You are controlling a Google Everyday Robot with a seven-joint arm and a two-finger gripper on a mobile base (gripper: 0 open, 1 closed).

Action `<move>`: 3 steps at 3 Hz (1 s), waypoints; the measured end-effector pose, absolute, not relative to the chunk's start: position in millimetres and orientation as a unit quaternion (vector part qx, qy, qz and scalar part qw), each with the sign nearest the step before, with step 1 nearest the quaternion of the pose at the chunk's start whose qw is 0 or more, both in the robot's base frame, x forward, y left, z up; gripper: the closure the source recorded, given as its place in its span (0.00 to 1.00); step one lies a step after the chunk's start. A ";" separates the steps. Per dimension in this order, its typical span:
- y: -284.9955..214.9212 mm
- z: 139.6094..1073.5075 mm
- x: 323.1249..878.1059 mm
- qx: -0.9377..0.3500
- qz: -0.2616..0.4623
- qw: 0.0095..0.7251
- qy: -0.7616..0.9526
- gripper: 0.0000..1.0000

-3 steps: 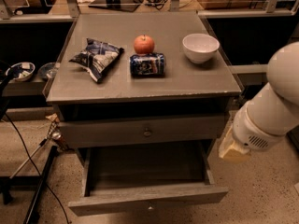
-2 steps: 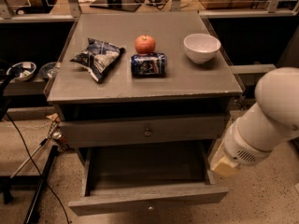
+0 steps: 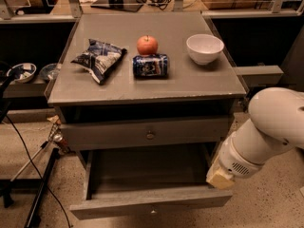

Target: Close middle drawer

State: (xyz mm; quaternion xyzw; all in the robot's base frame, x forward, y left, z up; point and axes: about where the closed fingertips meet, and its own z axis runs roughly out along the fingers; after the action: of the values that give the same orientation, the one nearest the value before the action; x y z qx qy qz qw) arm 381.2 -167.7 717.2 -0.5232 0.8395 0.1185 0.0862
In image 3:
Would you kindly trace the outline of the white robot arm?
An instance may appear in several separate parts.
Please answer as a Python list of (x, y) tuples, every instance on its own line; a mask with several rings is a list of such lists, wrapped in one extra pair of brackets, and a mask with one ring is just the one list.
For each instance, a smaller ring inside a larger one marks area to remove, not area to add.
[(250, 178), (270, 158), (304, 148), (304, 93), (283, 87), (259, 91), (248, 105), (249, 119), (221, 144), (206, 181), (217, 189)]

